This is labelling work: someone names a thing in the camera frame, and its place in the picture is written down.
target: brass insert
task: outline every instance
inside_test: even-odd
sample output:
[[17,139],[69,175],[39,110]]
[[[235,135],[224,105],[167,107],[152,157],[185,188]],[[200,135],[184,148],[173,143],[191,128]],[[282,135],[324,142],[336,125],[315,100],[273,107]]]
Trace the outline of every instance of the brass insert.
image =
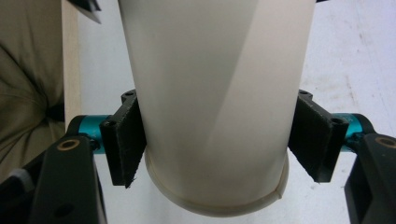
[[391,138],[377,137],[375,141],[384,147],[396,148],[396,141]]
[[58,150],[67,151],[70,149],[74,149],[79,145],[79,141],[77,139],[70,139],[63,141],[61,144],[58,145]]

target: white cylinder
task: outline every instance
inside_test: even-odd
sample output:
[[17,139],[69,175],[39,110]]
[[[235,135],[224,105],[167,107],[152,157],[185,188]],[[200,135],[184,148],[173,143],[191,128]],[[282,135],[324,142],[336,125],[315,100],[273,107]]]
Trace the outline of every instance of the white cylinder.
[[151,179],[236,216],[279,199],[315,0],[120,0]]

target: teal metal part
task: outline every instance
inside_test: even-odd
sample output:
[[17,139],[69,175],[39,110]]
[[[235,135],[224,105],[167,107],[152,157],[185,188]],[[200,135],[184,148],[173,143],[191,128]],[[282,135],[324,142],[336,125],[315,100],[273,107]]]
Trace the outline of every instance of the teal metal part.
[[96,140],[99,143],[100,148],[98,150],[95,150],[93,152],[94,154],[105,154],[105,148],[103,146],[103,140],[100,133],[99,125],[103,120],[107,118],[108,115],[89,115],[86,116],[79,124],[79,133],[85,133],[90,138]]
[[[346,131],[345,142],[348,142],[350,139],[352,139],[353,134],[363,133],[361,122],[353,114],[336,113],[336,114],[332,114],[332,116],[338,119],[344,119],[349,123],[348,129]],[[341,151],[353,151],[353,150],[343,145]]]

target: white table surface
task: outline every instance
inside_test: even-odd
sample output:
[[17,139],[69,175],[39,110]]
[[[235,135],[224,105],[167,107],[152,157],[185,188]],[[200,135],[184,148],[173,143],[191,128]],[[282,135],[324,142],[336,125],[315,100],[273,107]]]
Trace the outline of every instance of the white table surface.
[[[113,114],[134,89],[116,0],[99,0],[102,24],[78,15],[82,114]],[[396,2],[332,0],[316,5],[301,89],[330,112],[361,113],[379,133],[396,130]],[[348,223],[344,185],[355,155],[341,153],[332,183],[318,184],[290,154],[284,197],[241,217],[195,215],[168,201],[144,160],[130,189],[113,187],[104,155],[95,156],[108,223]]]

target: beige fabric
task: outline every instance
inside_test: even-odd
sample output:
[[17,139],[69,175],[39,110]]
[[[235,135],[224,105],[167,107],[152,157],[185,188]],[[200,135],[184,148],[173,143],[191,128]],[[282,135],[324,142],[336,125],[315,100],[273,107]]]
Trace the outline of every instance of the beige fabric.
[[59,0],[0,1],[0,182],[64,134]]

